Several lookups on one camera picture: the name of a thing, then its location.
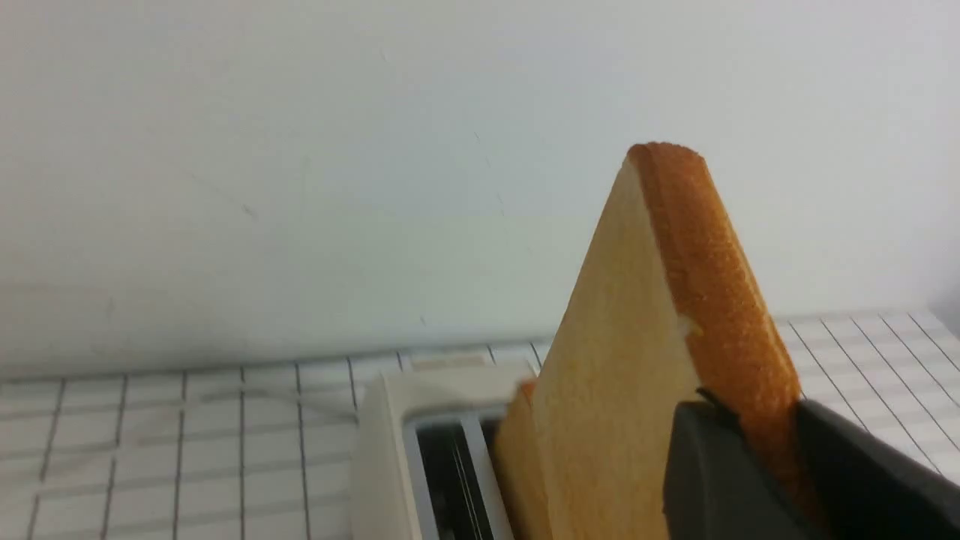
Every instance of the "white wall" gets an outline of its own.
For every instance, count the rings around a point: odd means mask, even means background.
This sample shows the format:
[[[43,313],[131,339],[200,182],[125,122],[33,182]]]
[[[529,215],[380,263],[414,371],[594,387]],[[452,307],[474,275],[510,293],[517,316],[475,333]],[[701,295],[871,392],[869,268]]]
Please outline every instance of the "white wall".
[[[0,361],[551,332],[631,143],[776,313],[958,280],[955,2],[4,0]]]

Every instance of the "bread crust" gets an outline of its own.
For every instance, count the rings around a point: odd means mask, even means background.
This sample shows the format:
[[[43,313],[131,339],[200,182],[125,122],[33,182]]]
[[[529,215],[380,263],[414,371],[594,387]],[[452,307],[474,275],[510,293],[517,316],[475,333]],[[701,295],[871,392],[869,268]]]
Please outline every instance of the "bread crust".
[[[666,143],[634,146],[627,159],[639,172],[674,305],[693,324],[686,345],[701,383],[737,413],[763,464],[808,506],[795,424],[800,381],[707,163]]]

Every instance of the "grid paper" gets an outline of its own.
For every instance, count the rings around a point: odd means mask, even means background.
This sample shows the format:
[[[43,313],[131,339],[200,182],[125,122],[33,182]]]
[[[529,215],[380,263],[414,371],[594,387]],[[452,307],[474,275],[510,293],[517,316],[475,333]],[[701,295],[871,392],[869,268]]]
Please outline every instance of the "grid paper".
[[[960,482],[960,340],[933,315],[808,317],[779,321],[778,329],[808,398]],[[115,461],[102,450],[164,405],[241,380],[356,408],[380,373],[451,355],[539,372],[549,348],[549,340],[535,340],[4,382],[0,485],[56,486],[5,503],[0,540],[349,539],[352,419],[238,391],[158,426],[147,446]]]

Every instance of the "toast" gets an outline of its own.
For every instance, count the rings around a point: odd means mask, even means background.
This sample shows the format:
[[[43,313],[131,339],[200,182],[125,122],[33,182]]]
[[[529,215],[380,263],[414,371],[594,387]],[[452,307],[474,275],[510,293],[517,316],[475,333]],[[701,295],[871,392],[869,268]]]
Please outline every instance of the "toast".
[[[704,386],[738,414],[761,462],[804,503],[800,384],[704,160],[637,145],[613,183],[533,391],[511,406],[497,466],[517,478],[512,416],[529,415],[539,474],[507,500],[532,540],[667,538],[662,483],[673,409]],[[548,527],[526,529],[537,516]]]

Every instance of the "graph paper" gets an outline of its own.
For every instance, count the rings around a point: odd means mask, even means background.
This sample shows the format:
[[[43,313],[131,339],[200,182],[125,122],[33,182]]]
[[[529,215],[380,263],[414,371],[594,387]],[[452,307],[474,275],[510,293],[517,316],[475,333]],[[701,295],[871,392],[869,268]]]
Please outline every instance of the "graph paper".
[[[960,341],[926,311],[778,321],[804,395],[960,482]],[[268,383],[356,408],[366,382],[422,358],[476,355],[538,372],[549,339],[389,352],[229,369],[10,380],[0,384],[0,540],[337,540],[350,538],[356,422],[237,392],[158,426],[105,457],[184,398]]]

